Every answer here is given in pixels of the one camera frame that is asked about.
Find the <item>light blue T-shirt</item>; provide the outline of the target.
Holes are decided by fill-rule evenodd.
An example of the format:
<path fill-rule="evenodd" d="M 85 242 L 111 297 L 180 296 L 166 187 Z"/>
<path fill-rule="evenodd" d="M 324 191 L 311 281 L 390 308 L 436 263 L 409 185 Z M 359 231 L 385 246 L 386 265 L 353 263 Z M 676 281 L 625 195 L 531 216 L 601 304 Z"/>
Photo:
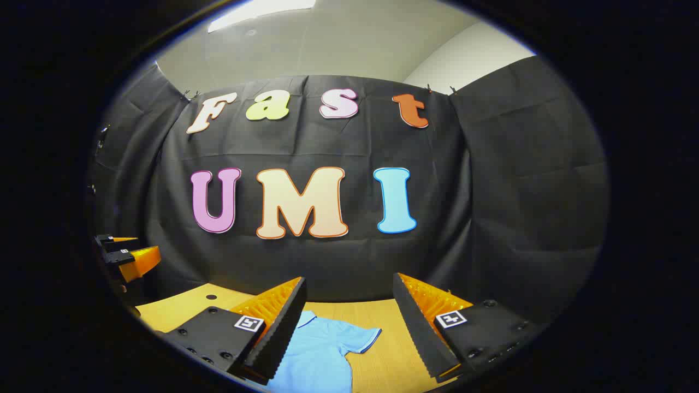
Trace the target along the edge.
<path fill-rule="evenodd" d="M 302 311 L 273 379 L 271 393 L 352 393 L 349 353 L 362 355 L 374 346 L 382 329 L 365 329 Z"/>

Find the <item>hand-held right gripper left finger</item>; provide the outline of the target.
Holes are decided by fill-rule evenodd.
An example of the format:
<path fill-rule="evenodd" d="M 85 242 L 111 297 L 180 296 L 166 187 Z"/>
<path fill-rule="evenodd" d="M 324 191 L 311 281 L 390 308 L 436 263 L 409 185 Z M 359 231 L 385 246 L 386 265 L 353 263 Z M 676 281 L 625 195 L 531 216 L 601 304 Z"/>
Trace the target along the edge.
<path fill-rule="evenodd" d="M 228 310 L 207 306 L 156 334 L 210 368 L 266 385 L 284 358 L 306 299 L 306 279 L 298 277 Z"/>

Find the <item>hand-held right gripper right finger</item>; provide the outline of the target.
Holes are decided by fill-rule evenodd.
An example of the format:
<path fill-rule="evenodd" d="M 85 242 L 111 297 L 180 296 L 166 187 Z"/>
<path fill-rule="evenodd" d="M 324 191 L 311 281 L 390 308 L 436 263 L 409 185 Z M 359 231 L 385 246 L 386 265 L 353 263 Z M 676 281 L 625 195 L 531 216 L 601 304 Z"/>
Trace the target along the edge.
<path fill-rule="evenodd" d="M 437 382 L 479 377 L 540 333 L 534 321 L 499 301 L 466 301 L 403 273 L 393 276 L 393 296 L 418 355 Z"/>

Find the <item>black backdrop cloth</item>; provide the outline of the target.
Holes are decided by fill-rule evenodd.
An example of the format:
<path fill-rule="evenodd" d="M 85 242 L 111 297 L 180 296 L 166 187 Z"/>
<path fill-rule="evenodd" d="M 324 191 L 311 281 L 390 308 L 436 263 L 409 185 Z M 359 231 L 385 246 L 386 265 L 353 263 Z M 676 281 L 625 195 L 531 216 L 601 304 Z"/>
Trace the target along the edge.
<path fill-rule="evenodd" d="M 153 65 L 102 126 L 92 230 L 162 252 L 138 303 L 298 276 L 308 301 L 384 300 L 399 272 L 548 324 L 603 242 L 601 142 L 537 57 L 450 95 L 285 75 L 187 99 Z"/>

